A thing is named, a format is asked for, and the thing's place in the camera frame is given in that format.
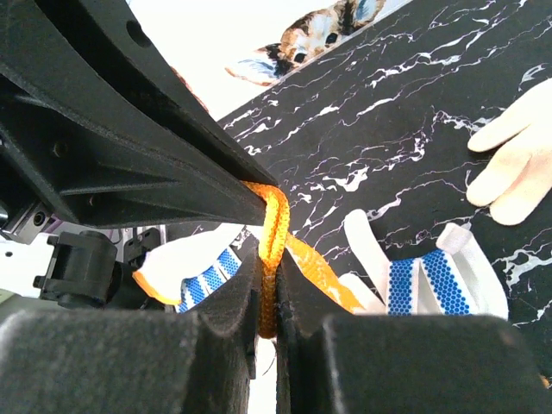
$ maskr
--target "work glove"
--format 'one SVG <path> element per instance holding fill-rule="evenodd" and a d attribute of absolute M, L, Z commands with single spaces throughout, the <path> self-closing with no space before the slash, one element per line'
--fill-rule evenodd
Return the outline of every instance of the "work glove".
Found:
<path fill-rule="evenodd" d="M 363 210 L 343 221 L 352 253 L 379 298 L 355 274 L 339 278 L 372 315 L 493 315 L 508 319 L 508 304 L 491 263 L 469 229 L 447 223 L 436 250 L 391 261 L 381 249 Z"/>
<path fill-rule="evenodd" d="M 133 277 L 149 297 L 187 311 L 235 275 L 241 262 L 229 246 L 243 227 L 223 223 L 163 244 L 146 253 Z"/>
<path fill-rule="evenodd" d="M 534 86 L 478 131 L 467 147 L 483 152 L 504 144 L 467 188 L 474 205 L 491 205 L 500 224 L 520 224 L 552 187 L 552 79 Z"/>

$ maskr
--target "printed animal illustration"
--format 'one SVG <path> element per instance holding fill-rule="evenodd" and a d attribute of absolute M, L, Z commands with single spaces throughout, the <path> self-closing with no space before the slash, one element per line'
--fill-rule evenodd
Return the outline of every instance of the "printed animal illustration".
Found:
<path fill-rule="evenodd" d="M 386 0 L 339 0 L 307 13 L 282 34 L 280 42 L 261 47 L 226 66 L 230 75 L 269 86 L 373 22 Z"/>

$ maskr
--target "screw hole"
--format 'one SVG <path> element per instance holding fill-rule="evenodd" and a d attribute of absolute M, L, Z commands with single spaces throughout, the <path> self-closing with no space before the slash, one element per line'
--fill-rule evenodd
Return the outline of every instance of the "screw hole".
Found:
<path fill-rule="evenodd" d="M 46 221 L 46 214 L 44 214 L 42 211 L 39 211 L 36 213 L 33 217 L 33 224 L 36 227 L 41 226 Z"/>
<path fill-rule="evenodd" d="M 135 43 L 140 47 L 150 47 L 152 46 L 152 41 L 149 40 L 149 37 L 146 36 L 144 31 L 141 29 L 140 23 L 136 20 L 129 20 L 127 22 L 127 32 Z"/>
<path fill-rule="evenodd" d="M 53 154 L 58 158 L 63 158 L 69 153 L 69 147 L 63 141 L 57 141 L 53 144 Z"/>

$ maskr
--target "hand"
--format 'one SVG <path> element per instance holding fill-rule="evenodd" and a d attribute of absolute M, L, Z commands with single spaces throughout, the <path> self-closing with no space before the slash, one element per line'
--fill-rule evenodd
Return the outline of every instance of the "hand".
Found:
<path fill-rule="evenodd" d="M 504 145 L 467 188 L 474 205 L 491 205 L 500 224 L 520 224 L 552 187 L 552 79 L 522 95 L 467 144 L 475 152 Z"/>

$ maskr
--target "white glove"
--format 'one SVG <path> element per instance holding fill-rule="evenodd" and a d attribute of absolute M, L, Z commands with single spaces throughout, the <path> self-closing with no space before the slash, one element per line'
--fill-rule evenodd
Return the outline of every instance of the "white glove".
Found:
<path fill-rule="evenodd" d="M 397 287 L 392 287 L 392 279 L 397 283 L 397 271 L 392 268 L 397 264 L 400 267 L 400 262 L 405 260 L 391 262 L 387 258 L 364 211 L 353 210 L 347 214 L 343 228 L 351 251 L 384 300 L 382 303 L 358 276 L 346 273 L 339 281 L 348 287 L 364 307 L 364 311 L 357 313 L 396 314 L 393 313 L 393 308 L 396 307 L 397 299 L 400 302 L 404 298 L 397 298 L 397 295 L 392 294 L 392 289 L 397 290 Z M 410 314 L 465 314 L 459 309 L 454 310 L 452 305 L 452 302 L 461 300 L 462 296 L 464 304 L 469 305 L 469 314 L 494 315 L 508 319 L 508 304 L 502 285 L 472 232 L 447 223 L 436 240 L 436 247 L 439 250 L 408 260 L 411 263 Z M 435 261 L 436 257 L 442 257 L 442 263 L 446 267 L 439 265 Z"/>
<path fill-rule="evenodd" d="M 150 297 L 162 304 L 179 305 L 182 280 L 196 278 L 207 271 L 243 227 L 242 224 L 223 223 L 213 231 L 163 244 L 146 254 L 144 264 L 133 277 Z"/>
<path fill-rule="evenodd" d="M 552 187 L 552 79 L 523 94 L 467 144 L 483 152 L 505 143 L 467 188 L 474 205 L 491 205 L 500 224 L 520 224 Z"/>

